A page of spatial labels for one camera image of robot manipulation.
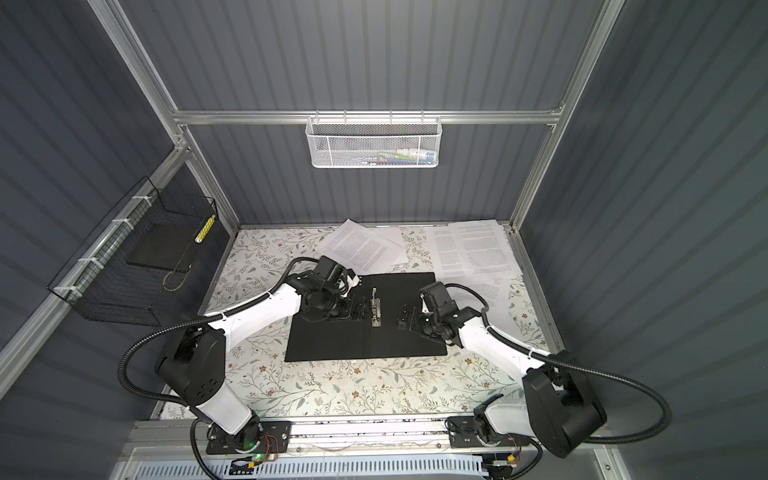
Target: black mounting plate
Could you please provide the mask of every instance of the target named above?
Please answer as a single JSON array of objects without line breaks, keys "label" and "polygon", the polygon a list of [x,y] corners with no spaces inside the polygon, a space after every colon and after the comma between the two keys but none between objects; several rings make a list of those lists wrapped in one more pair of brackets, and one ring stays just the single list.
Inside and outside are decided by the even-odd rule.
[{"label": "black mounting plate", "polygon": [[[290,440],[291,422],[261,422],[264,433],[277,439],[277,452],[285,453],[288,451],[288,441]],[[218,425],[214,424],[208,433],[208,446],[205,452],[208,455],[229,455],[238,453],[230,447],[225,441],[226,433]],[[275,452],[275,442],[270,439],[270,453]],[[266,442],[261,442],[253,453],[266,453]]]},{"label": "black mounting plate", "polygon": [[509,434],[504,435],[498,445],[483,445],[478,436],[472,431],[472,415],[458,415],[448,417],[445,423],[452,423],[458,426],[458,431],[450,435],[452,449],[470,449],[483,447],[521,447],[531,443],[528,437],[523,435]]}]

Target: floral tablecloth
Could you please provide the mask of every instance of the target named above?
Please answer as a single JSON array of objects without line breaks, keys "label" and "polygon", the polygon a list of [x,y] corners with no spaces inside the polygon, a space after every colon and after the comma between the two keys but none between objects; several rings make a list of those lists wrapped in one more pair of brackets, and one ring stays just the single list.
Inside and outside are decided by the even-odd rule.
[{"label": "floral tablecloth", "polygon": [[[329,228],[241,230],[208,306],[216,311],[270,288],[288,261],[316,256]],[[392,272],[429,272],[423,228],[401,227],[409,262]],[[546,349],[522,277],[511,280],[510,315],[524,341]],[[283,361],[290,318],[269,325],[227,354],[227,381],[262,417],[465,412],[521,386],[488,360],[458,347],[447,356],[321,362]],[[162,419],[193,418],[166,404]]]}]

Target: black wire basket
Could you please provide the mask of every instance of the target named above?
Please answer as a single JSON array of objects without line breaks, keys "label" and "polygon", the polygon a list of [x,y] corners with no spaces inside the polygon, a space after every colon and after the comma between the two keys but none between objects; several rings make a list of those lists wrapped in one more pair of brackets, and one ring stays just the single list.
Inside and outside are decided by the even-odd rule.
[{"label": "black wire basket", "polygon": [[[212,198],[153,188],[124,219],[112,220],[116,228],[92,255],[73,255],[48,289],[87,320],[175,323],[177,293],[216,219]],[[68,267],[78,263],[73,274]]]}]

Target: enclosure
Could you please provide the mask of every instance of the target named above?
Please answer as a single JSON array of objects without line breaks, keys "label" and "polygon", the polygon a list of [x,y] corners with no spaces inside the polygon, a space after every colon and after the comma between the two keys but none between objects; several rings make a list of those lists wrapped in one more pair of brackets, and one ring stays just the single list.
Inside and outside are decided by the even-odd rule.
[{"label": "enclosure", "polygon": [[[125,392],[123,351],[267,290],[347,219],[396,231],[407,263],[393,273],[435,269],[429,228],[497,220],[522,271],[505,280],[521,338],[670,402],[659,436],[545,454],[529,478],[760,471],[768,3],[8,0],[0,11],[3,478],[204,478],[188,448],[194,415]],[[157,225],[187,234],[173,243]],[[160,240],[141,256],[151,232]],[[274,465],[479,477],[477,455],[451,456],[443,420],[496,393],[525,404],[521,385],[458,346],[285,362],[291,326],[226,357],[250,408],[294,422]],[[156,392],[161,347],[129,369]],[[593,383],[601,434],[657,416],[637,393]],[[311,476],[291,472],[263,477]]]}]

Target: yellow connector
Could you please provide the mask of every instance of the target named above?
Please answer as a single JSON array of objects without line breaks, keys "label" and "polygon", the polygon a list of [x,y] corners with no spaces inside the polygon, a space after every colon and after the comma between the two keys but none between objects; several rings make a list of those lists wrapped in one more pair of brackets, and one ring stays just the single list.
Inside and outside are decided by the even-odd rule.
[{"label": "yellow connector", "polygon": [[195,237],[194,239],[195,243],[202,243],[203,238],[205,238],[205,236],[208,235],[208,232],[210,232],[210,228],[214,225],[215,220],[216,220],[216,215],[211,215],[208,221],[203,226],[203,229],[200,230],[200,232],[197,234],[197,237]]}]

